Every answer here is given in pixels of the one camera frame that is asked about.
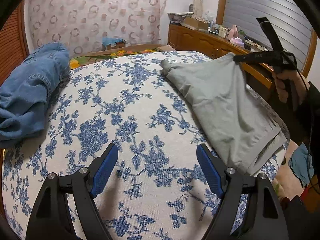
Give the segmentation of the person's right hand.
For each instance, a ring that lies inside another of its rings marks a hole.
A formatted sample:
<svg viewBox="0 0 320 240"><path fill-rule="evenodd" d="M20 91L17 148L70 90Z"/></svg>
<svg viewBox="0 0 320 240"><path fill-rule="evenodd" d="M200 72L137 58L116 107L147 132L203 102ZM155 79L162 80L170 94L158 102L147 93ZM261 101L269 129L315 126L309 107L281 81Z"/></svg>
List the person's right hand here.
<svg viewBox="0 0 320 240"><path fill-rule="evenodd" d="M274 83L278 93L278 98L282 103L287 103L289 99L289 88L293 84L298 96L298 103L301 105L307 96L310 85L303 75L296 70L284 70L279 74L273 72Z"/></svg>

